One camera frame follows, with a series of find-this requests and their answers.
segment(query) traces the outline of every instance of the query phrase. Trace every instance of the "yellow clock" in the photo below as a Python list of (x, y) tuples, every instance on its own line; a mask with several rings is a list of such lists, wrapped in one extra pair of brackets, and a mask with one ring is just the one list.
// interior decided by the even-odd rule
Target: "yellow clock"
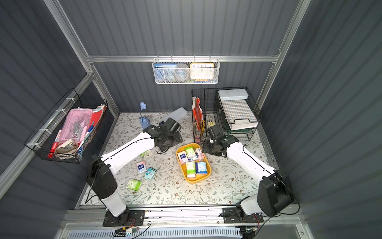
[(215, 65), (210, 62), (193, 62), (190, 64), (190, 77), (195, 81), (206, 81), (214, 78)]

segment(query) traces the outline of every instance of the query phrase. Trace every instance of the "red pen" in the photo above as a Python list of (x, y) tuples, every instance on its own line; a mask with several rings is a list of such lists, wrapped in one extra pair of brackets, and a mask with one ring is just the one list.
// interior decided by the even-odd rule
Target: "red pen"
[(48, 154), (48, 158), (53, 157), (53, 153), (56, 151), (57, 145), (58, 145), (58, 138), (60, 137), (62, 130), (59, 130), (56, 136), (56, 139), (54, 140), (54, 143), (52, 145), (52, 148), (50, 149), (50, 153)]

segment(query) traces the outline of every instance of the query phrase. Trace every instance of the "gray corrugated wall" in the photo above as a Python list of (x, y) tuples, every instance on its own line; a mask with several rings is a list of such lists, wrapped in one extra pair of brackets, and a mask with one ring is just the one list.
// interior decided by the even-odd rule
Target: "gray corrugated wall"
[[(41, 0), (0, 1), (0, 173), (57, 101), (85, 76)], [(91, 84), (84, 94), (99, 96)], [(109, 112), (86, 157), (98, 154), (113, 122)], [(34, 157), (0, 200), (0, 238), (51, 239), (85, 185), (86, 162)]]
[(247, 86), (257, 99), (272, 66), (270, 62), (221, 63), (219, 82), (208, 85), (159, 85), (155, 83), (151, 63), (96, 63), (101, 78), (121, 112), (138, 112), (139, 103), (147, 111), (191, 110), (191, 90)]
[(0, 173), (85, 75), (42, 1), (0, 1)]
[(380, 238), (382, 1), (313, 1), (262, 109), (316, 239)]
[(298, 1), (60, 2), (89, 55), (272, 55)]
[[(297, 0), (60, 1), (89, 55), (277, 54)], [(191, 110), (191, 89), (248, 86), (271, 63), (221, 63), (217, 85), (157, 85), (150, 63), (96, 63), (122, 112)]]

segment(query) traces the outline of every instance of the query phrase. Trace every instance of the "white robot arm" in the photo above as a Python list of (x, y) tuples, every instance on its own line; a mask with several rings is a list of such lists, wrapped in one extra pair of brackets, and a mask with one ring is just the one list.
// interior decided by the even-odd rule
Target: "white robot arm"
[[(155, 146), (166, 152), (169, 147), (183, 141), (178, 123), (169, 118), (165, 124), (162, 127), (149, 126), (136, 138), (102, 155), (101, 158), (93, 156), (95, 161), (88, 173), (87, 182), (114, 217), (128, 216), (129, 213), (117, 191), (114, 175), (139, 154)], [(204, 142), (202, 151), (218, 156), (224, 154), (235, 160), (259, 185), (257, 197), (245, 198), (237, 204), (238, 214), (245, 216), (264, 212), (267, 216), (274, 216), (293, 202), (288, 177), (283, 177), (274, 168), (255, 157), (235, 137), (226, 137), (217, 125), (209, 128), (208, 133), (211, 140)]]

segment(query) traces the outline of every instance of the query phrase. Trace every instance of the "pink pencil case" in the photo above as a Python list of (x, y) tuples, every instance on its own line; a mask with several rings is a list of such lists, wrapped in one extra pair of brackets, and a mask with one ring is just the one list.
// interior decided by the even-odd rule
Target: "pink pencil case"
[(62, 127), (59, 144), (70, 139), (78, 144), (81, 143), (89, 129), (92, 115), (92, 109), (71, 109)]

